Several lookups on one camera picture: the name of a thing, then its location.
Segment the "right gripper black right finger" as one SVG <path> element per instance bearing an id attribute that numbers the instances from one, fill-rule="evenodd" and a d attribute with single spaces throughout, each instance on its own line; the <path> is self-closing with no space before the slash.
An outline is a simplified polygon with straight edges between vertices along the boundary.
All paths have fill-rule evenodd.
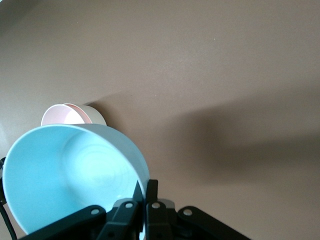
<path id="1" fill-rule="evenodd" d="M 194 206 L 175 210 L 158 198 L 158 181 L 148 181 L 145 195 L 147 240 L 248 240 L 249 238 Z"/>

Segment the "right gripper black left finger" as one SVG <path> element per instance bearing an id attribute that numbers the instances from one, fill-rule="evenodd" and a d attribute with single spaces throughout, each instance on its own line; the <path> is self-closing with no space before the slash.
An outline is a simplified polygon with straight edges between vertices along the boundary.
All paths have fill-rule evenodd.
<path id="1" fill-rule="evenodd" d="M 53 222 L 24 238 L 26 240 L 138 240 L 143 229 L 143 203 L 140 184 L 136 183 L 132 198 L 116 201 L 107 212 L 90 205 Z"/>

